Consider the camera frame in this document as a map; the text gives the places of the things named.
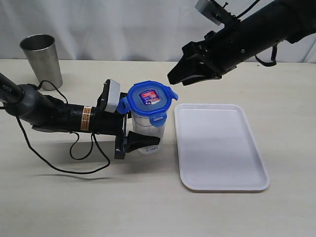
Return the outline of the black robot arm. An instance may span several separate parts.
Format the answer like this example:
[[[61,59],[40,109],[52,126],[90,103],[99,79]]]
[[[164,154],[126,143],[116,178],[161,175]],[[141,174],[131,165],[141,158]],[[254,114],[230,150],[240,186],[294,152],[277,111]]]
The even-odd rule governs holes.
[[[147,146],[158,145],[160,138],[126,132],[129,112],[119,113],[117,106],[124,93],[120,84],[107,79],[95,107],[70,104],[50,95],[43,95],[41,85],[16,85],[6,76],[0,76],[0,101],[4,110],[28,122],[41,132],[90,133],[115,136],[115,158]]]

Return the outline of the black second robot arm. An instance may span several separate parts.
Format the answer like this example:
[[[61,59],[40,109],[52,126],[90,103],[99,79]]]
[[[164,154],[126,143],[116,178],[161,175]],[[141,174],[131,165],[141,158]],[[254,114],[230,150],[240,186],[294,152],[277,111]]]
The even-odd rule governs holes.
[[[279,43],[286,40],[294,44],[316,32],[314,0],[274,0],[243,20],[215,0],[199,0],[195,8],[215,24],[224,24],[224,28],[183,46],[182,58],[167,75],[172,85],[221,79],[238,64],[268,48],[272,49],[271,60],[257,61],[272,67],[277,63]]]

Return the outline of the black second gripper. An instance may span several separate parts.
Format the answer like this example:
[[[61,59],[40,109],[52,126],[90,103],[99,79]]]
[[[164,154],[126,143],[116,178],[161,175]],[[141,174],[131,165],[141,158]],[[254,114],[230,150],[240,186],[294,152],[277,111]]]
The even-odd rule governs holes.
[[[244,28],[211,31],[201,41],[182,47],[183,56],[167,74],[171,85],[221,79],[244,61]]]

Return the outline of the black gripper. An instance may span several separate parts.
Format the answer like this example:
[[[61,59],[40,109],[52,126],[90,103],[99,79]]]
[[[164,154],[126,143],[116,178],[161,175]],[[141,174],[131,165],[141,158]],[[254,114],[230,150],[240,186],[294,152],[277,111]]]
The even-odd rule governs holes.
[[[95,134],[115,136],[114,159],[125,158],[126,147],[126,122],[127,115],[120,114],[117,110],[114,113],[104,111],[109,93],[109,79],[103,84],[102,92],[97,99],[97,105],[92,119],[92,131]],[[120,91],[120,99],[127,95]],[[130,131],[127,135],[127,151],[134,151],[140,148],[155,146],[160,143],[160,138],[148,136]]]

